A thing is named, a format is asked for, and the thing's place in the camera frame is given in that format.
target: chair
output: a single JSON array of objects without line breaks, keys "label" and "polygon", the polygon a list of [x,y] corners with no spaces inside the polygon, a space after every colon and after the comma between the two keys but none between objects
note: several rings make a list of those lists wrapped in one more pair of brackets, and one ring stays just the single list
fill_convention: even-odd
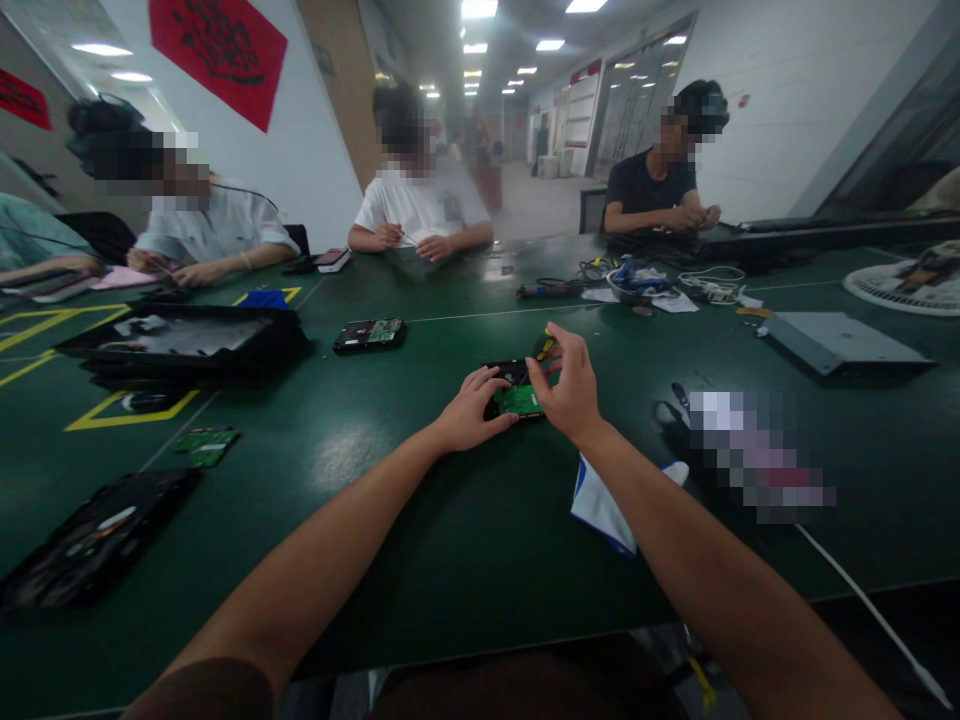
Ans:
[{"label": "chair", "polygon": [[310,254],[310,243],[307,241],[307,228],[303,225],[284,225],[283,229],[290,235],[297,247],[300,248],[301,255]]},{"label": "chair", "polygon": [[67,213],[56,218],[90,243],[105,260],[114,265],[127,264],[127,251],[137,242],[137,236],[113,213]]},{"label": "chair", "polygon": [[603,213],[607,208],[607,189],[580,191],[580,234],[603,232]]}]

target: white shirt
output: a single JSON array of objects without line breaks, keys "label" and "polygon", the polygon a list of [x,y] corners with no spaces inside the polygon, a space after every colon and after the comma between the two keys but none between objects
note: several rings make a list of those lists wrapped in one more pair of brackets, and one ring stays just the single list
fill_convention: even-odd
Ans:
[{"label": "white shirt", "polygon": [[[179,262],[193,258],[198,263],[239,255],[266,242],[286,245],[299,254],[266,198],[218,187],[243,187],[226,178],[217,177],[212,185],[209,198],[155,197],[147,230],[136,246]],[[206,201],[206,210],[174,209]]]},{"label": "white shirt", "polygon": [[426,178],[411,178],[396,168],[378,172],[354,224],[371,232],[386,222],[399,224],[404,232],[401,245],[416,246],[431,235],[446,237],[489,221],[470,176],[443,163]]}]

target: table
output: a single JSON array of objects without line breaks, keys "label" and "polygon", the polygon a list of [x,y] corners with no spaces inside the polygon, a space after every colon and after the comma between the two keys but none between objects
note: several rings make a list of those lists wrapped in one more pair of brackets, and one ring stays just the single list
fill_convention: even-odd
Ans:
[{"label": "table", "polygon": [[[46,350],[119,312],[136,291],[87,294],[50,308],[68,317],[0,316],[0,574],[6,574],[97,487],[146,468],[181,467],[169,452],[197,426],[243,436],[125,581],[92,608],[12,618],[0,628],[6,718],[120,707],[144,689],[233,587],[314,510],[431,421],[464,375],[521,357],[546,320],[582,334],[600,407],[658,463],[675,455],[654,422],[670,383],[690,391],[780,393],[789,437],[835,485],[838,507],[811,532],[868,591],[956,577],[960,488],[950,460],[960,427],[955,321],[896,313],[848,294],[851,270],[894,260],[867,248],[749,283],[783,311],[843,311],[930,353],[940,366],[909,383],[818,379],[754,338],[729,307],[642,318],[581,299],[517,300],[521,282],[573,277],[596,257],[593,236],[498,243],[416,280],[383,258],[354,257],[338,275],[265,270],[201,293],[229,304],[247,289],[291,298],[312,353],[267,388],[202,392],[168,420],[111,424],[106,397],[78,363]],[[114,306],[91,310],[97,306]],[[37,311],[37,306],[27,308]],[[330,350],[348,320],[400,316],[404,347],[369,356]],[[87,429],[64,429],[87,417]],[[97,420],[106,419],[106,424]],[[556,641],[675,617],[642,559],[631,562],[569,516],[576,450],[545,421],[524,422],[423,483],[357,592],[300,668],[341,673]],[[717,517],[807,599],[848,594],[791,527],[757,526],[726,492],[697,483]]]}]

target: red banner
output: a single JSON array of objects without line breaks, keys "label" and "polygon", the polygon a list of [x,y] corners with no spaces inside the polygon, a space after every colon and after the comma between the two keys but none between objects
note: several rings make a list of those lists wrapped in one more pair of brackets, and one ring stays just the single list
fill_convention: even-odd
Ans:
[{"label": "red banner", "polygon": [[287,38],[247,0],[150,0],[153,46],[267,132]]},{"label": "red banner", "polygon": [[0,70],[0,108],[44,130],[50,129],[50,111],[43,93],[3,70]]}]

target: black t-shirt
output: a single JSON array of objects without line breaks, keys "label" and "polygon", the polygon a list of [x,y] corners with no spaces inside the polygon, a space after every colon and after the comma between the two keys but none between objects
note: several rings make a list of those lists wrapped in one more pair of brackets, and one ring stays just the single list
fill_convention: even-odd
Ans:
[{"label": "black t-shirt", "polygon": [[625,215],[669,210],[679,205],[686,193],[697,189],[697,171],[690,161],[670,166],[662,182],[651,178],[647,171],[649,152],[646,150],[613,166],[607,181],[607,205],[623,203]]}]

